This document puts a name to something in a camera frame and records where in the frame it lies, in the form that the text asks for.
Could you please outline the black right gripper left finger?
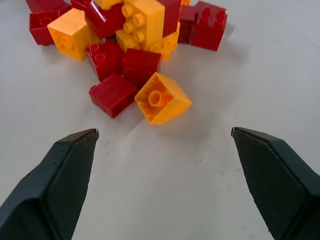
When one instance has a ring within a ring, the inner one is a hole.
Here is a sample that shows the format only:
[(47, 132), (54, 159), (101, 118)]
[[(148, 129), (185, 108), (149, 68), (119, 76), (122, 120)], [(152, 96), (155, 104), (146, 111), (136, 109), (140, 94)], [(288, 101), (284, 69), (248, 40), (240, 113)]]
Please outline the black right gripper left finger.
[(70, 240), (88, 192), (99, 131), (56, 141), (0, 207), (2, 240)]

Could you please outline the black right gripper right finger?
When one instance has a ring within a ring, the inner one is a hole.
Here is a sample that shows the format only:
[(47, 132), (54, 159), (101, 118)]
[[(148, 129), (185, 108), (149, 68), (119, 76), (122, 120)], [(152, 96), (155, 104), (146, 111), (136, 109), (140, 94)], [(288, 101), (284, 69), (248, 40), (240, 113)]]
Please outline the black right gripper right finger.
[(320, 238), (320, 176), (282, 139), (233, 127), (244, 177), (275, 240)]

